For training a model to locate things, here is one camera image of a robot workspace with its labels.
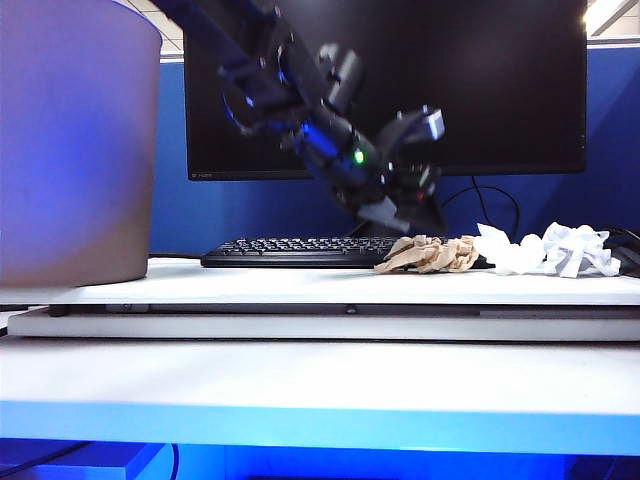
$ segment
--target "ceiling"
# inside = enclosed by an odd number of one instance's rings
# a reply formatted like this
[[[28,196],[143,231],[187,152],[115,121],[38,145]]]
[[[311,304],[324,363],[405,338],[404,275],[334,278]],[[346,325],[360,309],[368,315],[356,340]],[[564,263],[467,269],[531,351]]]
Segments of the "ceiling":
[[[162,33],[162,55],[164,57],[180,56],[184,52],[182,30],[167,18],[150,0],[116,0],[147,17]],[[596,1],[589,0],[589,5]],[[625,12],[615,23],[605,30],[600,37],[619,37],[640,35],[640,7],[638,2]]]

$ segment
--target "crumpled white paper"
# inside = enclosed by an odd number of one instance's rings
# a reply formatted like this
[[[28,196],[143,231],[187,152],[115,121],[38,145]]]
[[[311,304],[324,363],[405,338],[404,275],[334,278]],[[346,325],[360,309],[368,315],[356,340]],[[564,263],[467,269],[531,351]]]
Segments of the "crumpled white paper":
[[[554,222],[542,238],[530,234],[520,245],[512,244],[497,228],[478,224],[478,230],[474,247],[500,275],[544,273],[575,278],[595,268],[611,277],[620,271],[620,261],[603,248],[609,232],[596,232],[588,225],[570,228]]]

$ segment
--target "white surface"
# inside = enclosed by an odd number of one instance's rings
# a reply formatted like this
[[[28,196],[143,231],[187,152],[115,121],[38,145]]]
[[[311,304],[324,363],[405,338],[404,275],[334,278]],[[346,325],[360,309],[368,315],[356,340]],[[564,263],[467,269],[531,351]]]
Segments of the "white surface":
[[[43,308],[43,307],[30,307],[29,311],[39,310],[40,308]],[[13,311],[13,312],[0,312],[0,328],[7,327],[10,317],[13,317],[13,316],[16,316],[16,315],[21,315],[23,313],[26,313],[26,311],[25,310],[16,310],[16,311]]]
[[[9,335],[85,338],[640,341],[636,312],[487,310],[473,316],[113,314],[16,315]]]
[[[0,436],[640,454],[640,350],[0,339]]]
[[[491,272],[390,274],[373,270],[212,269],[155,259],[147,278],[81,288],[0,288],[0,303],[406,303],[640,305],[640,279],[577,279]]]

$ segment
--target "blue light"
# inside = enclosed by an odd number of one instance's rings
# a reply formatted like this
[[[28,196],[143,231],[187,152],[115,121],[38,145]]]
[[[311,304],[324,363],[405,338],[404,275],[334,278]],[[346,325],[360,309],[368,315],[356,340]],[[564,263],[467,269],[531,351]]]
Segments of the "blue light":
[[[7,374],[18,375],[18,370],[15,366]],[[640,432],[640,419],[633,415],[5,400],[0,421],[6,438],[563,455],[640,452],[637,442],[629,441]]]
[[[314,125],[304,123],[302,125],[302,131],[304,132],[307,141],[320,153],[327,157],[338,156],[338,149],[333,144],[331,139],[327,137],[322,131],[317,129]]]

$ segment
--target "crumpled brown paper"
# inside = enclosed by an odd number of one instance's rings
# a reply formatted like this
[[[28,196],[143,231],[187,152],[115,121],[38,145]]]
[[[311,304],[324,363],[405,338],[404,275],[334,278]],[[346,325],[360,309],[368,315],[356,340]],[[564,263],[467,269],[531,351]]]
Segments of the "crumpled brown paper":
[[[384,263],[376,265],[375,271],[387,273],[405,267],[415,267],[418,273],[464,272],[478,259],[473,247],[474,237],[464,235],[442,243],[437,237],[416,235],[402,237],[391,247]]]

